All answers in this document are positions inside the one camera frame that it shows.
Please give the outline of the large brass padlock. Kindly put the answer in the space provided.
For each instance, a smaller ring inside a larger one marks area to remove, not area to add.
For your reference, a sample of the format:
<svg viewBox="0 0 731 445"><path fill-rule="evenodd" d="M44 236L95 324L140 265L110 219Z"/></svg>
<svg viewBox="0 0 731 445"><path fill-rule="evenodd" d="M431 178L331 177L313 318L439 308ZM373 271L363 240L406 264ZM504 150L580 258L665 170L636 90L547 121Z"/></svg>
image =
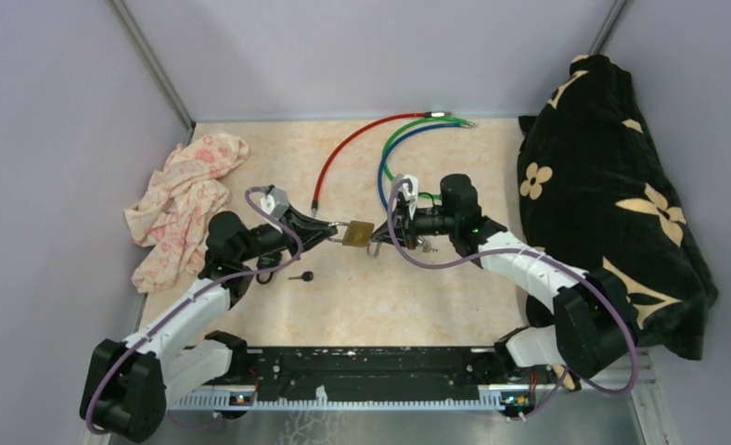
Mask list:
<svg viewBox="0 0 731 445"><path fill-rule="evenodd" d="M327 240L352 248L368 247L375 229L372 222L362 221L332 222L330 226L337 232Z"/></svg>

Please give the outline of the black-headed key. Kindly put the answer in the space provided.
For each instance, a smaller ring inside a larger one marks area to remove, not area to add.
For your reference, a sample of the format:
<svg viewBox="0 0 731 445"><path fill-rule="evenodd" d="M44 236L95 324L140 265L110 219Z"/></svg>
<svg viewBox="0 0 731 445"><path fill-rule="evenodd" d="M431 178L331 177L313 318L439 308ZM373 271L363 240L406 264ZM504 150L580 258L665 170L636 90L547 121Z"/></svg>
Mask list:
<svg viewBox="0 0 731 445"><path fill-rule="evenodd" d="M303 282L311 282L314 280L314 272L305 271L297 276L292 276L289 280L301 280Z"/></svg>

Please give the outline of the small brass padlock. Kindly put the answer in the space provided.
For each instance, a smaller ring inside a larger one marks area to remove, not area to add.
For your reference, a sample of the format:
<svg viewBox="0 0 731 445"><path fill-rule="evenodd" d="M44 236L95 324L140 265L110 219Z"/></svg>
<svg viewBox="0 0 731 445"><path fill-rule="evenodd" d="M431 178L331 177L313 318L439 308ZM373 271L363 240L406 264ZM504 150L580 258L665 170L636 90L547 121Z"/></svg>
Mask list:
<svg viewBox="0 0 731 445"><path fill-rule="evenodd" d="M381 242L370 242L368 246L366 247L366 254L370 258L377 258L380 250L381 250L382 243Z"/></svg>

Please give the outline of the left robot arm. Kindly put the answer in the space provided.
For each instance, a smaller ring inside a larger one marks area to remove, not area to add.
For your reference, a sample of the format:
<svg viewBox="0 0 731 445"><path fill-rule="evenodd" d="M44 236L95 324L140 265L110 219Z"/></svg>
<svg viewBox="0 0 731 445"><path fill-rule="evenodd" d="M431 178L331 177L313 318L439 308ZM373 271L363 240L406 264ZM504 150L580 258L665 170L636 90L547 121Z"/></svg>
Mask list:
<svg viewBox="0 0 731 445"><path fill-rule="evenodd" d="M248 376L247 354L215 338L196 347L190 341L231 310L255 276L283 267L252 270L247 261L284 251L298 261L340 227L290 205L256 210L266 221L252 228L233 211L213 216L202 270L187 292L145 327L119 341L104 339L93 349L79 409L90 433L142 442L187 393L217 377L236 384Z"/></svg>

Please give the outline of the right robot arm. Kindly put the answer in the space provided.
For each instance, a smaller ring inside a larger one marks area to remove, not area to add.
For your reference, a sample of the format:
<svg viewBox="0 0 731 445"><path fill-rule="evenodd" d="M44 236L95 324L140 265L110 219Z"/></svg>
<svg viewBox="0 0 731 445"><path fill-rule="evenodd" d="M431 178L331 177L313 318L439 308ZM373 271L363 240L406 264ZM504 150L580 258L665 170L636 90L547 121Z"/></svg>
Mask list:
<svg viewBox="0 0 731 445"><path fill-rule="evenodd" d="M536 365L560 365L589 379L623 356L632 373L638 368L637 326L626 302L626 287L615 273L586 271L528 246L503 224L482 212L478 191L461 173L442 178L442 201L419 207L418 180L398 175L387 198L384 232L404 258L424 264L407 250L422 236L445 235L459 258L436 269L472 263L509 279L538 301L551 316L541 327L520 327L499 339L494 369L518 382Z"/></svg>

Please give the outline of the small key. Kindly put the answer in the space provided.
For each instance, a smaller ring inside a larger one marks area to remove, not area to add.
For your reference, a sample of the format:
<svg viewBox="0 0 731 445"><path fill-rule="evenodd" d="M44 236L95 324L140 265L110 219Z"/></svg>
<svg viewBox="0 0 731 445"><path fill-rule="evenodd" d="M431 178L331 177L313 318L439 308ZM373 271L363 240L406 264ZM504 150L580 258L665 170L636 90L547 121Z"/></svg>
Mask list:
<svg viewBox="0 0 731 445"><path fill-rule="evenodd" d="M434 247L434 246L432 245L432 243L431 243L430 241L428 241L428 240L426 240L426 241L423 241L423 242L422 242L422 243L420 244L420 249L421 249L421 251L422 251L423 253L436 253L436 252L438 252L438 251L439 251L439 250L438 250L438 249L437 249L436 247Z"/></svg>

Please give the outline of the pink patterned cloth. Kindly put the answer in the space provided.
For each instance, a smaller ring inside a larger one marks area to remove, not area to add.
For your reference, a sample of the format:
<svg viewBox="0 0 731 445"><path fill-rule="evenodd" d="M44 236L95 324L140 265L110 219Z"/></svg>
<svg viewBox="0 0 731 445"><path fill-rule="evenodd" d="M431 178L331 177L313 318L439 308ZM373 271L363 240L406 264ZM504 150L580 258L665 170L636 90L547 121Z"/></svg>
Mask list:
<svg viewBox="0 0 731 445"><path fill-rule="evenodd" d="M124 211L132 241L151 249L132 274L138 293L169 289L181 273L200 272L208 223L229 199L221 179L249 155L242 138L213 133L178 146L153 172L143 197Z"/></svg>

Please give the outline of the black floral blanket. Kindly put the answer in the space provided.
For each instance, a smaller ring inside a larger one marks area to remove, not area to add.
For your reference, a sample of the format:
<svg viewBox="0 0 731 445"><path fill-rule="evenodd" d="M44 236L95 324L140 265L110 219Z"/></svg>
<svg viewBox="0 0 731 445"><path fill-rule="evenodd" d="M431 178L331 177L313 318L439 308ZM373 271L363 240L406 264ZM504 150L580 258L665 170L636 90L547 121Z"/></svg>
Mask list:
<svg viewBox="0 0 731 445"><path fill-rule="evenodd" d="M519 118L519 216L526 242L625 285L641 347L704 355L719 292L638 106L608 57L579 55L542 110Z"/></svg>

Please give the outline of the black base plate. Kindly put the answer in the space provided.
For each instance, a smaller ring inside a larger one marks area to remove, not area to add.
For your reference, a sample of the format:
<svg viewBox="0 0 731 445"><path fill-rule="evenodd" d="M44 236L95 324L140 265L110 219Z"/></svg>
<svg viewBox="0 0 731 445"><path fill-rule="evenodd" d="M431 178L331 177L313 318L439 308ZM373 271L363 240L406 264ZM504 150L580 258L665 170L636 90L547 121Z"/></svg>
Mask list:
<svg viewBox="0 0 731 445"><path fill-rule="evenodd" d="M251 347L215 386L253 387L257 401L474 401L481 388L554 384L545 366L510 368L492 347Z"/></svg>

